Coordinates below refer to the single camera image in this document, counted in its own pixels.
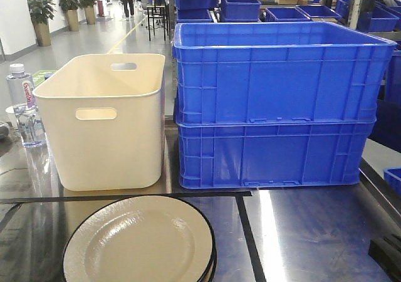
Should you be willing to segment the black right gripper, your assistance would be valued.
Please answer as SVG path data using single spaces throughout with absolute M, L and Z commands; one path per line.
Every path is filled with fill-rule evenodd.
M 370 240 L 368 255 L 392 281 L 400 281 L 400 235 L 388 234 Z

